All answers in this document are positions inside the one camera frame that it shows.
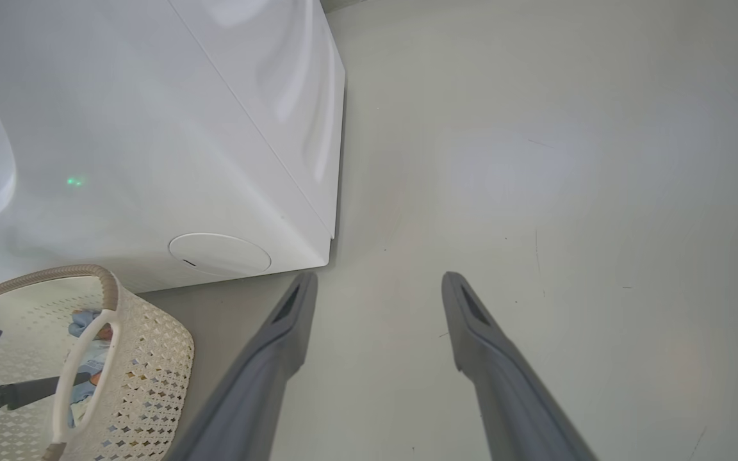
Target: laundry basket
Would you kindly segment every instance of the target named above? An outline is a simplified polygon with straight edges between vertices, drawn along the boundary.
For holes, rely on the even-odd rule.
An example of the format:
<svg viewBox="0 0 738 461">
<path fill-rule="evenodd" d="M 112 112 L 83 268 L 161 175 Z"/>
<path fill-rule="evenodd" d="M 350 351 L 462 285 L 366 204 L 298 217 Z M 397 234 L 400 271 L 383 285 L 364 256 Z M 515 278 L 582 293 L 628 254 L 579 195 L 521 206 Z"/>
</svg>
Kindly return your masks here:
<svg viewBox="0 0 738 461">
<path fill-rule="evenodd" d="M 76 310 L 100 310 L 80 338 Z M 70 392 L 90 341 L 109 323 L 99 385 L 76 427 Z M 60 376 L 52 398 L 0 410 L 0 461 L 124 461 L 164 457 L 176 434 L 193 339 L 175 318 L 126 291 L 107 269 L 64 266 L 0 284 L 0 384 Z"/>
</svg>

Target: floor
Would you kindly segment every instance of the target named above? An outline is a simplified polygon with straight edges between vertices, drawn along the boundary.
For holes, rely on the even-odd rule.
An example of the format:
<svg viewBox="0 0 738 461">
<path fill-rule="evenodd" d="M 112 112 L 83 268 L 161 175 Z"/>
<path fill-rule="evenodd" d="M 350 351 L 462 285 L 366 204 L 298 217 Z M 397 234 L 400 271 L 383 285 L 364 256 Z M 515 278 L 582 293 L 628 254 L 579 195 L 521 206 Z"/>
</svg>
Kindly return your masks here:
<svg viewBox="0 0 738 461">
<path fill-rule="evenodd" d="M 738 2 L 371 0 L 340 220 L 273 460 L 488 459 L 439 282 L 466 275 L 601 459 L 738 459 Z M 292 274 L 144 295 L 188 424 Z"/>
</svg>

